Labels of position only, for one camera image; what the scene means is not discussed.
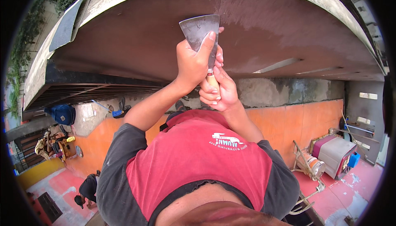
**wooden handle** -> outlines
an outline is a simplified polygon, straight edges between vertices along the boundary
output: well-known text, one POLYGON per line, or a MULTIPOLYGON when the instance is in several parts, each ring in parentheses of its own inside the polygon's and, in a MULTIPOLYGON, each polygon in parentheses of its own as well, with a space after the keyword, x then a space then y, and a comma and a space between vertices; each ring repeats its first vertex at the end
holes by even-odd
POLYGON ((219 83, 217 82, 215 76, 207 75, 206 80, 211 86, 215 87, 217 89, 217 93, 220 94, 220 86, 219 86, 219 83))

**printed logo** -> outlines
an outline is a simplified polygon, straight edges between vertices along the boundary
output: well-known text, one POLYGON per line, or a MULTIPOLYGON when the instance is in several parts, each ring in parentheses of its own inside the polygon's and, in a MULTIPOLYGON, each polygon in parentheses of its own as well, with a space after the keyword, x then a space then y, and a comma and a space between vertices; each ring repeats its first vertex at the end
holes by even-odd
POLYGON ((247 145, 240 142, 238 138, 224 135, 224 133, 213 133, 212 138, 216 139, 216 142, 210 141, 209 143, 220 149, 227 150, 242 150, 247 147, 247 145))

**forearm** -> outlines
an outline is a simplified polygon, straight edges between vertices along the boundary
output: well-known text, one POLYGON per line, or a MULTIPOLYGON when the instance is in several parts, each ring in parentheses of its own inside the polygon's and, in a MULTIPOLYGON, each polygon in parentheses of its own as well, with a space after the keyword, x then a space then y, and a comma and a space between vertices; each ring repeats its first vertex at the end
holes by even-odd
POLYGON ((146 131, 150 129, 173 104, 188 94, 176 80, 133 106, 124 122, 146 131))
POLYGON ((249 119, 239 100, 235 106, 224 111, 223 115, 231 129, 247 141, 258 143, 264 139, 260 129, 249 119))

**hand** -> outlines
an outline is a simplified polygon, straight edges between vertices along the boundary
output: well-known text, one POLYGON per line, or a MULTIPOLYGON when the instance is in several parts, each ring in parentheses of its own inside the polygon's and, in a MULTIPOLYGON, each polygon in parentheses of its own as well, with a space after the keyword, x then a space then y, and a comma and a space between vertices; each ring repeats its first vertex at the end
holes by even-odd
POLYGON ((219 82, 220 91, 215 91, 215 87, 209 85, 206 79, 204 79, 200 83, 200 100, 210 105, 213 109, 219 111, 229 110, 239 102, 235 82, 218 65, 214 67, 213 74, 219 82))
MULTIPOLYGON (((224 27, 219 28, 219 33, 224 31, 224 27)), ((207 75, 207 62, 209 55, 213 49, 216 39, 215 32, 209 32, 201 43, 198 52, 191 49, 187 40, 181 41, 176 46, 177 66, 179 73, 175 79, 175 83, 185 94, 190 93, 198 83, 205 79, 207 75)), ((223 50, 217 45, 216 66, 222 66, 223 50)))

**green plant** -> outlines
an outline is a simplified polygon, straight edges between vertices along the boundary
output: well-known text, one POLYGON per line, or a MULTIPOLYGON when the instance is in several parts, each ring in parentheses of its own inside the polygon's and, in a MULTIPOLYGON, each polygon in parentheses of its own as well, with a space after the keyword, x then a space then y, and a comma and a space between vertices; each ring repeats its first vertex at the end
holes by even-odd
POLYGON ((16 34, 13 45, 9 67, 6 75, 6 86, 12 85, 13 91, 10 95, 10 110, 13 117, 18 116, 18 97, 20 84, 24 82, 24 77, 20 76, 20 70, 23 66, 29 65, 31 58, 28 47, 42 30, 44 23, 44 2, 50 1, 55 3, 55 10, 61 14, 70 7, 76 0, 34 0, 30 10, 21 22, 21 26, 16 34))

